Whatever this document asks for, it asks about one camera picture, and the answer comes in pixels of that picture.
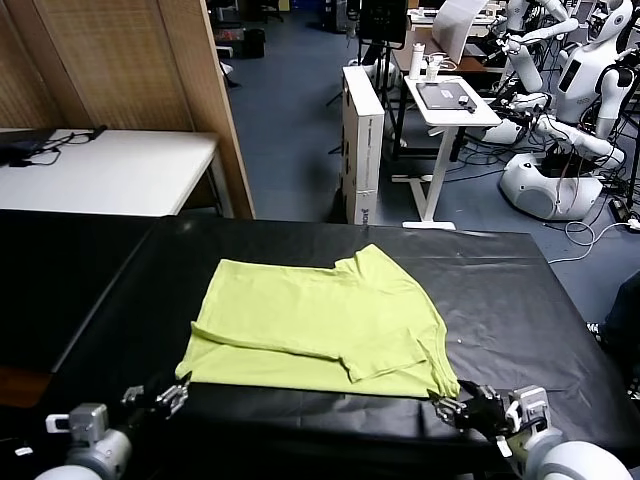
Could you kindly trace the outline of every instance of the computer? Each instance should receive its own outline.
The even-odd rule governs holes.
[[[433,21],[433,39],[454,63],[460,63],[476,16],[487,0],[447,0]]]

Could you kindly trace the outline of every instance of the table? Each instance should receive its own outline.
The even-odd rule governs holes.
[[[569,438],[595,442],[626,461],[638,458],[640,415],[529,235],[184,213],[152,229],[32,421],[82,401],[113,404],[128,386],[170,375],[221,258],[330,267],[370,243],[433,299],[459,378],[498,389],[544,386],[552,422]],[[443,424],[428,401],[230,385],[193,385],[173,423],[138,445],[132,468],[147,460],[154,470],[159,461],[168,463],[166,477],[153,478],[203,478],[212,469],[340,471],[356,478],[428,470],[438,477],[504,467],[493,446]]]
[[[107,130],[87,144],[60,147],[54,165],[0,167],[0,209],[176,215],[203,174],[214,191],[226,191],[220,172],[213,173],[220,169],[216,144],[208,133]]]
[[[454,142],[460,127],[489,127],[499,125],[501,120],[496,113],[491,110],[489,105],[480,98],[475,90],[460,77],[439,75],[436,79],[438,83],[457,83],[467,93],[469,98],[476,104],[474,113],[467,110],[429,110],[424,100],[418,93],[417,85],[424,82],[424,78],[411,80],[408,76],[404,78],[404,83],[413,95],[413,99],[418,105],[418,109],[422,114],[425,123],[430,127],[442,128],[442,142],[438,151],[438,158],[433,170],[433,175],[423,175],[421,177],[408,178],[406,176],[394,176],[393,182],[407,182],[411,186],[413,198],[420,214],[420,222],[404,222],[403,227],[407,228],[446,228],[455,230],[455,225],[450,222],[434,222],[433,216],[440,197],[440,191],[447,173],[447,167],[450,159],[455,158],[452,155]],[[425,199],[422,191],[422,182],[429,182],[429,192]]]
[[[37,403],[155,221],[0,210],[0,405]]]
[[[438,44],[433,40],[430,29],[421,28],[414,32],[407,32],[404,48],[402,48],[401,50],[393,51],[393,58],[398,66],[398,70],[400,71],[402,77],[409,74],[414,43],[424,43],[426,54],[442,51]],[[468,76],[470,75],[474,76],[478,74],[486,74],[486,72],[486,68],[482,66],[482,64],[475,58],[462,57],[462,60],[458,64],[457,68],[454,71],[448,73],[457,74],[468,78]],[[404,116],[407,109],[408,93],[409,90],[407,88],[407,85],[404,81],[402,81],[400,85],[400,101],[398,104],[398,114],[396,117],[394,106],[392,105],[392,102],[389,99],[386,91],[384,91],[383,89],[382,106],[389,113],[389,118],[391,120],[391,125],[393,127],[395,136],[391,152],[391,159],[392,161],[396,161],[400,158],[401,155],[419,155],[435,158],[436,151],[434,151],[433,148],[416,148],[409,146],[403,147],[401,144],[402,129],[404,127]]]

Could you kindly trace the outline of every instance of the wooden wall panel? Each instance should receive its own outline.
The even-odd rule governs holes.
[[[82,100],[42,23],[33,0],[4,0],[25,48],[55,100],[65,127],[92,128]]]
[[[55,103],[0,3],[0,125],[41,128],[64,124]]]
[[[215,132],[253,204],[204,0],[0,0],[0,126]]]
[[[244,162],[204,0],[158,2],[195,128],[218,134],[234,213],[253,218]]]
[[[36,0],[93,124],[192,130],[151,0]]]

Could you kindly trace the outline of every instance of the yellow t-shirt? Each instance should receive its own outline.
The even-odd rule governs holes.
[[[184,359],[195,382],[456,397],[446,327],[375,245],[333,269],[222,260]]]

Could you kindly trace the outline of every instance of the desk leg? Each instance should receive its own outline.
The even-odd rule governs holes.
[[[402,141],[402,127],[404,126],[404,111],[407,108],[407,95],[409,93],[409,87],[407,83],[402,80],[400,86],[400,105],[398,106],[398,118],[396,119],[396,125],[394,130],[395,139],[393,141],[393,151],[391,153],[391,159],[396,161],[400,157],[400,145]]]
[[[442,134],[442,143],[438,150],[438,158],[433,169],[433,175],[425,175],[421,178],[409,178],[405,181],[411,185],[413,198],[420,214],[420,222],[404,222],[406,228],[440,228],[444,230],[455,230],[455,225],[451,222],[434,222],[433,215],[436,212],[440,191],[444,183],[444,177],[451,159],[451,151],[458,133],[458,127],[449,127]],[[424,197],[421,182],[429,182],[429,192],[427,198]]]

